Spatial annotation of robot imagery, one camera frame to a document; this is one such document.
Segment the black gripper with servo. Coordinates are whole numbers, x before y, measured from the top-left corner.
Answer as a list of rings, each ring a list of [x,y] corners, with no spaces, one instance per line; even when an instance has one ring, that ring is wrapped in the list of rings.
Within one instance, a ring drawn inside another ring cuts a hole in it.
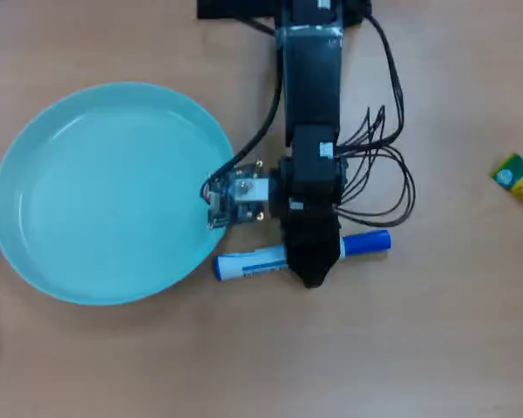
[[[320,287],[341,254],[335,214],[346,176],[329,125],[298,125],[291,155],[269,172],[269,212],[280,219],[289,269],[308,289]]]

